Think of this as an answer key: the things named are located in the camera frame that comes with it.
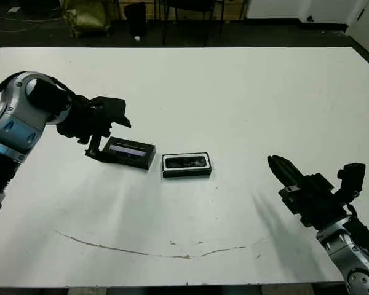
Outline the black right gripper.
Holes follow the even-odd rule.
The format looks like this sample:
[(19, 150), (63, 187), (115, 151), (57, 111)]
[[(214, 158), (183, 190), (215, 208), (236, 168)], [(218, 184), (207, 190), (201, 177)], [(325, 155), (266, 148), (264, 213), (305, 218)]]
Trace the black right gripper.
[(267, 161), (285, 187), (279, 191), (283, 203), (293, 215), (300, 215), (305, 227), (324, 229), (347, 216), (331, 192), (333, 185), (320, 173), (304, 176), (291, 161), (278, 155), (268, 156)]

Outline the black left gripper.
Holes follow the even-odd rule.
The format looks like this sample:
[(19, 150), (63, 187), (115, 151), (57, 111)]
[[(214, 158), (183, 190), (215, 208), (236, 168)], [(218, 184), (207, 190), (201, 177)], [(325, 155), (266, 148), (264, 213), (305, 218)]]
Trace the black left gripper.
[[(98, 96), (90, 100), (77, 95), (66, 119), (57, 124), (57, 132), (67, 138), (77, 138), (82, 145), (88, 144), (96, 134), (109, 138), (111, 122), (108, 120), (108, 105), (108, 97)], [(106, 162), (106, 155), (101, 151), (86, 150), (85, 155), (96, 161)]]

